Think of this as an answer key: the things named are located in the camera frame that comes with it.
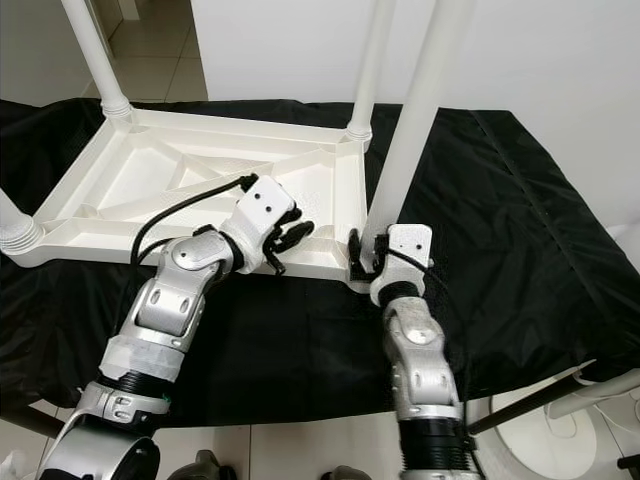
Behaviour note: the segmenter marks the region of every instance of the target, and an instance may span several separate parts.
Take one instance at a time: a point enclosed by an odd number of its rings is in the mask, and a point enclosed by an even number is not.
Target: robotic hand
[[[402,480],[476,480],[471,440],[455,379],[444,355],[444,333],[422,298],[431,229],[392,225],[376,240],[379,276],[371,301],[384,309],[385,350],[405,471]]]
[[[253,272],[264,258],[282,274],[275,254],[313,231],[312,222],[303,222],[283,233],[302,212],[272,178],[248,179],[246,194],[220,231],[201,228],[163,248],[156,276],[140,289],[120,332],[109,340],[100,375],[85,388],[37,478],[156,478],[160,453],[151,436],[169,412],[169,392],[207,288],[231,272]]]

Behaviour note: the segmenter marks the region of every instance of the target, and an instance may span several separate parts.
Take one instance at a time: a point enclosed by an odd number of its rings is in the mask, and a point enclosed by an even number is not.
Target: wrinkled black cloth
[[[141,108],[343,128],[348,104],[201,102]],[[400,107],[379,105],[371,201]],[[95,100],[2,102],[2,187],[34,213],[103,121]],[[441,109],[400,216],[434,231],[432,313],[469,397],[590,359],[606,380],[640,365],[640,276],[549,154],[509,112]],[[3,256],[2,408],[77,402],[114,322],[124,265]],[[381,312],[337,282],[234,275],[207,295],[173,392],[171,425],[306,421],[391,408]]]

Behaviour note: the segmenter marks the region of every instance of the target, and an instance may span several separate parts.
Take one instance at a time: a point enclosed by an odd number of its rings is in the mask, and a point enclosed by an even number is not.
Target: white tape
[[[139,338],[117,335],[107,344],[100,371],[104,376],[114,380],[135,370],[175,382],[183,359],[184,353],[173,348]]]

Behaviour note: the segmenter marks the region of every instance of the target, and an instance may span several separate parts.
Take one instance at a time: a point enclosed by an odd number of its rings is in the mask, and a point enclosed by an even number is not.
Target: white wall
[[[212,100],[352,101],[373,0],[192,0]],[[433,0],[399,0],[380,102],[402,102]],[[479,0],[444,105],[508,109],[605,225],[640,220],[640,2]]]
[[[0,1],[0,97],[42,106],[79,97],[91,74],[59,0]]]

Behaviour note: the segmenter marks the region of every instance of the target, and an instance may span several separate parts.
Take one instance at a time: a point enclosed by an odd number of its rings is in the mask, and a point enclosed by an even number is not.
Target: black fabric
[[[344,127],[346,104],[203,102],[142,108]],[[400,108],[374,110],[368,200]],[[0,108],[2,187],[33,213],[102,122],[94,100]],[[547,152],[509,112],[441,109],[400,222],[434,231],[427,298],[470,397],[522,387],[590,359],[604,380],[640,365],[640,276]],[[2,257],[3,408],[71,407],[97,366],[126,266]],[[175,389],[171,425],[303,421],[391,407],[382,322],[366,296],[311,279],[233,276],[207,307]]]

